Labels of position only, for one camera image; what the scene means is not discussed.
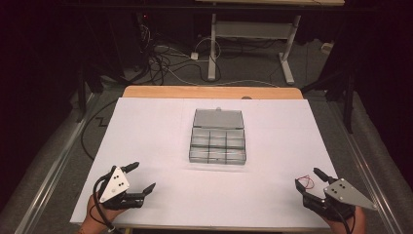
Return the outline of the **wooden table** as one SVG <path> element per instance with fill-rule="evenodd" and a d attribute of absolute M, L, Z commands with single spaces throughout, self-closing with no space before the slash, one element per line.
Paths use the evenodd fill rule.
<path fill-rule="evenodd" d="M 302 99 L 296 88 L 128 86 L 124 98 Z"/>

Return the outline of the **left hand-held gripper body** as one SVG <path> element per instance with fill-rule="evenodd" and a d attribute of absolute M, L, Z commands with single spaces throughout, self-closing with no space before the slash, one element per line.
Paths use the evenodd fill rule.
<path fill-rule="evenodd" d="M 111 171 L 103 177 L 97 200 L 107 210 L 141 208 L 144 199 L 134 199 L 133 193 L 127 193 L 130 184 L 121 168 L 113 166 Z"/>

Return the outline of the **person's right hand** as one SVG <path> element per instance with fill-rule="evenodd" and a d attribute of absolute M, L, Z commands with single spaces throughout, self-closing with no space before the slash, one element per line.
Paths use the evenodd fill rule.
<path fill-rule="evenodd" d="M 345 225 L 342 222 L 331 221 L 327 218 L 323 220 L 328 224 L 333 234 L 347 234 Z M 355 216 L 347 220 L 352 234 L 366 234 L 366 215 L 361 207 L 356 207 Z"/>

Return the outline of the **person's left hand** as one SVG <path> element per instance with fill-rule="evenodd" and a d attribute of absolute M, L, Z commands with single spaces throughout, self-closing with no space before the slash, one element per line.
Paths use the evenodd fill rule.
<path fill-rule="evenodd" d="M 114 221 L 118 215 L 124 212 L 124 210 L 107 210 L 102 205 L 100 205 L 99 207 L 101 212 L 110 222 Z M 87 214 L 84 218 L 83 223 L 75 234 L 101 234 L 101 232 L 106 229 L 107 226 L 105 225 L 94 203 L 94 196 L 91 195 L 87 204 Z"/>

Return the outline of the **metal floor rail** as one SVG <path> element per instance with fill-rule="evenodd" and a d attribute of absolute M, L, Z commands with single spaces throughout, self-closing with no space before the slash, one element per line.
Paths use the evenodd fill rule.
<path fill-rule="evenodd" d="M 356 168 L 360 173 L 360 177 L 368 190 L 370 198 L 373 202 L 376 211 L 378 212 L 380 218 L 382 219 L 385 228 L 388 234 L 403 234 L 402 228 L 399 225 L 399 222 L 396 220 L 394 213 L 391 209 L 389 201 L 383 190 L 379 186 L 378 181 L 375 179 L 371 167 L 368 165 L 367 161 L 364 159 L 364 156 L 357 144 L 357 141 L 353 134 L 350 134 L 345 127 L 342 121 L 342 114 L 339 109 L 339 106 L 334 103 L 330 102 L 328 104 L 333 116 L 338 123 L 338 126 L 345 136 L 347 144 L 350 146 L 350 152 L 352 154 L 352 158 L 354 163 L 356 164 Z"/>
<path fill-rule="evenodd" d="M 35 226 L 37 225 L 43 211 L 47 207 L 49 200 L 56 189 L 56 185 L 58 184 L 58 181 L 68 163 L 73 145 L 85 128 L 88 118 L 91 116 L 99 98 L 99 94 L 90 94 L 88 97 L 86 102 L 86 111 L 82 114 L 81 119 L 78 120 L 72 128 L 69 139 L 56 156 L 55 161 L 51 165 L 45 179 L 40 185 L 38 192 L 34 196 L 30 206 L 23 216 L 17 230 L 15 231 L 15 234 L 33 233 L 33 230 L 35 229 Z"/>

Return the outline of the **white sheet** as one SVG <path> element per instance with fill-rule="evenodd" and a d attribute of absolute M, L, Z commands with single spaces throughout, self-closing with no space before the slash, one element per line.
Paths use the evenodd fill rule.
<path fill-rule="evenodd" d="M 240 110 L 242 166 L 189 160 L 198 108 Z M 239 230 L 313 230 L 324 221 L 302 205 L 294 180 L 320 168 L 335 173 L 309 103 L 267 99 L 130 98 L 118 101 L 71 220 L 81 222 L 97 179 L 112 166 L 138 163 L 127 175 L 132 192 L 154 187 L 120 226 Z"/>

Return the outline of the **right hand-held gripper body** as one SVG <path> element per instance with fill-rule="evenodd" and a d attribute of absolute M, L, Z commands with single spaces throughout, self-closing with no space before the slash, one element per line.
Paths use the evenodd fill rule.
<path fill-rule="evenodd" d="M 347 220 L 355 214 L 356 207 L 376 211 L 373 202 L 343 178 L 323 189 L 324 198 L 310 193 L 303 197 L 303 206 L 331 221 Z"/>

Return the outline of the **clear plastic compartment box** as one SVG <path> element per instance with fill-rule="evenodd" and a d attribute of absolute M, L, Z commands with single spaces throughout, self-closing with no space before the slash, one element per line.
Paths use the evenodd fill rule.
<path fill-rule="evenodd" d="M 246 143 L 240 110 L 197 109 L 189 148 L 191 163 L 244 165 Z"/>

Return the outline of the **black stand leg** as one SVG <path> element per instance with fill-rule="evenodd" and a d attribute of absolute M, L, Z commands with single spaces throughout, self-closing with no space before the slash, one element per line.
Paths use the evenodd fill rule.
<path fill-rule="evenodd" d="M 326 90 L 325 98 L 327 101 L 344 101 L 343 124 L 349 134 L 353 132 L 352 113 L 354 99 L 354 76 L 345 71 L 336 71 L 324 78 L 319 78 L 309 85 L 300 89 L 302 94 L 311 90 Z"/>

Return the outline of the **white metal desk frame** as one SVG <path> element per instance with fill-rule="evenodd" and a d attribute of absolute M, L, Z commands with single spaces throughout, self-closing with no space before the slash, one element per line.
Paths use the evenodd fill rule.
<path fill-rule="evenodd" d="M 257 4 L 258 6 L 318 6 L 318 7 L 342 7 L 345 0 L 197 0 L 198 2 L 210 3 L 216 7 L 222 4 Z M 292 22 L 251 22 L 251 21 L 224 21 L 217 20 L 216 13 L 211 15 L 210 26 L 210 49 L 208 56 L 209 81 L 216 80 L 217 59 L 220 56 L 221 48 L 216 41 L 217 37 L 223 38 L 249 38 L 249 39 L 285 39 L 286 46 L 282 53 L 279 53 L 280 65 L 285 82 L 288 85 L 295 83 L 291 69 L 288 64 L 288 56 L 298 30 L 301 16 L 295 15 Z"/>

